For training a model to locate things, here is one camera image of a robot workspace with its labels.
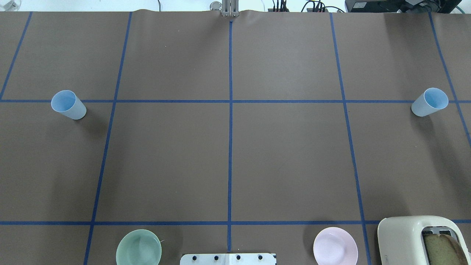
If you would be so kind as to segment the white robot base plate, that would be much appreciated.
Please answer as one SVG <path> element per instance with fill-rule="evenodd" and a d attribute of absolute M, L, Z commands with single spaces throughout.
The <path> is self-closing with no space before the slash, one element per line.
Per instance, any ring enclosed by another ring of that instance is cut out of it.
<path fill-rule="evenodd" d="M 180 265 L 276 265 L 272 253 L 185 254 Z"/>

